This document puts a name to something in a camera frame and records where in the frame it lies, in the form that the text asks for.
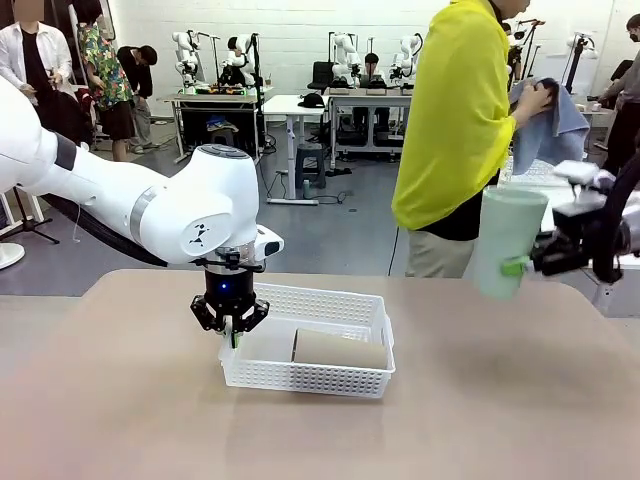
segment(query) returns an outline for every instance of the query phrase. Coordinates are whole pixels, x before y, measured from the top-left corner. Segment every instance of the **black hair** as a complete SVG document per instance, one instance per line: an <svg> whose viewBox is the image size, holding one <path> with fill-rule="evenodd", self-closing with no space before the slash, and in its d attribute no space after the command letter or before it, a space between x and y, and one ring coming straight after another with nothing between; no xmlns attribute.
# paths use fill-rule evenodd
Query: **black hair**
<svg viewBox="0 0 640 480"><path fill-rule="evenodd" d="M640 13L631 17L627 22L627 30L638 27L640 27Z"/></svg>
<svg viewBox="0 0 640 480"><path fill-rule="evenodd" d="M149 45L144 45L138 49L142 58L149 64L155 65L158 63L158 52Z"/></svg>
<svg viewBox="0 0 640 480"><path fill-rule="evenodd" d="M366 57L364 57L364 63L379 63L380 57L378 57L375 53L368 53Z"/></svg>
<svg viewBox="0 0 640 480"><path fill-rule="evenodd" d="M95 23L102 15L100 0L71 0L79 23Z"/></svg>

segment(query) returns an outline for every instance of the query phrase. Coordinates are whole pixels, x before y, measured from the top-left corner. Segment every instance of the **black chair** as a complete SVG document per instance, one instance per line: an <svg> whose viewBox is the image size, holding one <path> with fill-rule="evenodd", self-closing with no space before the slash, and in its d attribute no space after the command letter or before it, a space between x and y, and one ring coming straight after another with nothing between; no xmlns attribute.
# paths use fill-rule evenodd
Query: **black chair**
<svg viewBox="0 0 640 480"><path fill-rule="evenodd" d="M333 62L314 62L313 81L307 85L307 88L324 93L331 82L333 82Z"/></svg>

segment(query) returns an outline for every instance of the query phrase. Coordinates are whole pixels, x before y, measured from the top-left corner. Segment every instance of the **person wearing yellow cloth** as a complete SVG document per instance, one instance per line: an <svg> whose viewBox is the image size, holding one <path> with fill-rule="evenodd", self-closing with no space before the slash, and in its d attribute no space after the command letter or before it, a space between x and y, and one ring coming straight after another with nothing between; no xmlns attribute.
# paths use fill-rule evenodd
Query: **person wearing yellow cloth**
<svg viewBox="0 0 640 480"><path fill-rule="evenodd" d="M530 0L453 0L429 28L393 211L409 230L407 276L461 278L480 229L482 191L498 181L517 128L548 108L527 85L510 114L501 23Z"/></svg>

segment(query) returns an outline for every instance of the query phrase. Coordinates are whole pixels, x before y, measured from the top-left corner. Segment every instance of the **person in floral shirt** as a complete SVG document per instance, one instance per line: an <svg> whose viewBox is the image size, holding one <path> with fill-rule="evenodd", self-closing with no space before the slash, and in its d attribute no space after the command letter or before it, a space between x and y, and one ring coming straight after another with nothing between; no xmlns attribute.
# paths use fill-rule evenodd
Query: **person in floral shirt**
<svg viewBox="0 0 640 480"><path fill-rule="evenodd" d="M104 133L113 142L113 160L126 161L127 141L135 137L133 124L133 91L111 42L100 33L98 18L102 15L99 2L73 2L78 17L78 45L83 57L89 88Z"/></svg>

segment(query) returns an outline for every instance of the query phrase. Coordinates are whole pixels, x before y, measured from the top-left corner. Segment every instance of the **gray pants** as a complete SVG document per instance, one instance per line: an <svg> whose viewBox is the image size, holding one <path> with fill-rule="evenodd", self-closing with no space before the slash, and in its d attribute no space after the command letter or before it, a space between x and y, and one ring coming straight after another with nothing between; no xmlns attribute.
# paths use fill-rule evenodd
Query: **gray pants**
<svg viewBox="0 0 640 480"><path fill-rule="evenodd" d="M136 136L130 140L132 147L146 147L151 145L151 110L147 102L141 101L139 95L133 97L133 123L136 126Z"/></svg>
<svg viewBox="0 0 640 480"><path fill-rule="evenodd" d="M428 232L409 232L407 277L462 278L475 241L445 240Z"/></svg>

